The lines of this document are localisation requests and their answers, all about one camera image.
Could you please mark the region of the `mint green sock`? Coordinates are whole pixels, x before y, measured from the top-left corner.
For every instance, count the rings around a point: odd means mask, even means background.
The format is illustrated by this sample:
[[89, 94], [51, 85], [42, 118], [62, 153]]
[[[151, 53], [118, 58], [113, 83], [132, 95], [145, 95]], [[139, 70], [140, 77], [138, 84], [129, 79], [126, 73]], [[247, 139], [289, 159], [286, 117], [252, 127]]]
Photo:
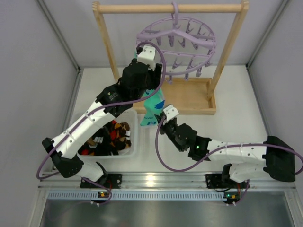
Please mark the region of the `mint green sock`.
[[138, 49], [136, 49], [136, 50], [134, 51], [134, 58], [137, 59], [139, 53], [140, 53], [140, 51], [139, 51]]
[[161, 89], [152, 97], [146, 99], [143, 103], [146, 113], [141, 120], [140, 126], [148, 127], [156, 125], [158, 123], [156, 116], [161, 114], [164, 104], [165, 98]]

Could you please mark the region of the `black red yellow argyle sock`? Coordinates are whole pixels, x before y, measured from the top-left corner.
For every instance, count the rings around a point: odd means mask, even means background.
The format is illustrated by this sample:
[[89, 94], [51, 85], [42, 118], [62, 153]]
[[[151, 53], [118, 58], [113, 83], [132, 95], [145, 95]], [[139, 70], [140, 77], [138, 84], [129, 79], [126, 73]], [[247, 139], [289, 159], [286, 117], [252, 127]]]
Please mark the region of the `black red yellow argyle sock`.
[[119, 122], [112, 120], [104, 126], [104, 129], [107, 129], [107, 134], [109, 135], [109, 144], [116, 152], [130, 148], [132, 145], [130, 140], [130, 130], [121, 130], [118, 124]]

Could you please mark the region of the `lilac round clip hanger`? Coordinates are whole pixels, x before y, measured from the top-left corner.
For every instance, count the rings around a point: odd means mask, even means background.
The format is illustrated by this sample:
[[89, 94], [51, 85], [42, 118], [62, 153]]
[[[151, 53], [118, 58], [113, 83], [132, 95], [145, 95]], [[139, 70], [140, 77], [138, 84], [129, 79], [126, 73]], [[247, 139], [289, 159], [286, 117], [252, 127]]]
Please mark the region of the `lilac round clip hanger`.
[[183, 76], [187, 81], [191, 72], [200, 77], [202, 68], [208, 67], [213, 57], [217, 39], [214, 31], [204, 22], [182, 16], [178, 4], [171, 3], [174, 13], [152, 22], [136, 36], [136, 45], [143, 41], [154, 43], [166, 63], [167, 82]]

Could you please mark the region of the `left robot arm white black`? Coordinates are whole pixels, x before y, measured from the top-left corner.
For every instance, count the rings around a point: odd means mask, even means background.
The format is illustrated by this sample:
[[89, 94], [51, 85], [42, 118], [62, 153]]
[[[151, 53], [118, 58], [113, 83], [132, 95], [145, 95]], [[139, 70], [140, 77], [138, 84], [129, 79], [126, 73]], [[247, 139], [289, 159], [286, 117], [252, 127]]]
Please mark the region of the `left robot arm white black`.
[[107, 123], [117, 118], [134, 103], [145, 100], [145, 90], [157, 92], [165, 79], [165, 63], [149, 64], [132, 59], [123, 69], [122, 77], [96, 97], [89, 109], [69, 128], [55, 138], [42, 142], [56, 169], [64, 178], [74, 175], [100, 186], [106, 181], [107, 173], [99, 162], [87, 162], [78, 156], [79, 149]]

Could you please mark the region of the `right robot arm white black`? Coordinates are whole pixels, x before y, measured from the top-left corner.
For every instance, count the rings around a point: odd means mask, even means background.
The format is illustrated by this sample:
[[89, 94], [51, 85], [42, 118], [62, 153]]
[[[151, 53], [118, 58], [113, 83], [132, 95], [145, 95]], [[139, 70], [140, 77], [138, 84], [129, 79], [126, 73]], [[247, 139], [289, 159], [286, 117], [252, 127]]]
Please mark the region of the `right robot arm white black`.
[[187, 151], [196, 162], [222, 163], [222, 181], [242, 183], [269, 176], [291, 183], [296, 179], [294, 150], [276, 136], [261, 143], [235, 144], [198, 136], [189, 125], [178, 125], [176, 118], [167, 121], [164, 114], [156, 119], [156, 134], [166, 135], [178, 151]]

